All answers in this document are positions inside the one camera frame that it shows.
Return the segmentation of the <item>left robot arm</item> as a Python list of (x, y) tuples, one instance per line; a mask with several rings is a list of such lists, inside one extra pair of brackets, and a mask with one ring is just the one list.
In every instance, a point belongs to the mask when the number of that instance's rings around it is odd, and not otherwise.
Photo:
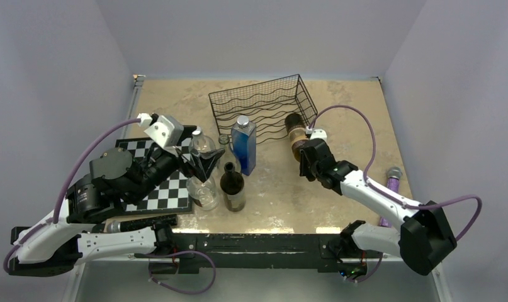
[(32, 227), (12, 229), (13, 247), (4, 259), (4, 270), (12, 276), (50, 277), (112, 255), (184, 255), (167, 220), (135, 220), (115, 232), (93, 232), (94, 226), (121, 215), (126, 204), (141, 202), (175, 172), (208, 180), (224, 151), (183, 149), (193, 126), (177, 126), (171, 132), (172, 138), (160, 133), (139, 158), (127, 149), (112, 148), (92, 160), (88, 174), (65, 183), (51, 213)]

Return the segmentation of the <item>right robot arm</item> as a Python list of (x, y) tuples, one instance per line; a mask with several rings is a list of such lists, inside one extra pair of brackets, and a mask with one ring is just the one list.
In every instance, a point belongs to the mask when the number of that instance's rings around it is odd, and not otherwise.
[(287, 143), (260, 146), (244, 210), (182, 218), (179, 248), (209, 255), (218, 268), (314, 269), (346, 277), (365, 274), (367, 261), (382, 255), (425, 276), (456, 248), (435, 202), (420, 204), (365, 179), (319, 140), (306, 155), (312, 182), (300, 177)]

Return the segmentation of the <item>green wine bottle silver neck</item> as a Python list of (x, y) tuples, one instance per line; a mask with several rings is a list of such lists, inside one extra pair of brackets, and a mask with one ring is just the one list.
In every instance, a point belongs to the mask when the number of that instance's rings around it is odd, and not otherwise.
[(290, 141), (291, 151), (297, 162), (300, 162), (300, 150), (308, 141), (306, 125), (302, 116), (298, 113), (291, 113), (285, 118), (286, 132)]

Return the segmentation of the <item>blue square glass bottle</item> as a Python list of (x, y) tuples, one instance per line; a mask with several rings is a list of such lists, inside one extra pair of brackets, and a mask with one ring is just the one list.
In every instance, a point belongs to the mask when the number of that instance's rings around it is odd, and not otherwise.
[(231, 129), (232, 146), (241, 166), (241, 173), (251, 175), (256, 166), (257, 126), (245, 115), (239, 115)]

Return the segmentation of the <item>dark wine bottle white label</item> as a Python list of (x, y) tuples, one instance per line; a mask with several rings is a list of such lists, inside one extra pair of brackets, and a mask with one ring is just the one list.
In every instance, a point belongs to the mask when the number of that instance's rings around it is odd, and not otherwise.
[(240, 172), (236, 171), (232, 162), (227, 162), (223, 168), (224, 173), (220, 178), (220, 187), (223, 191), (225, 206), (229, 211), (241, 211), (246, 205), (244, 178)]

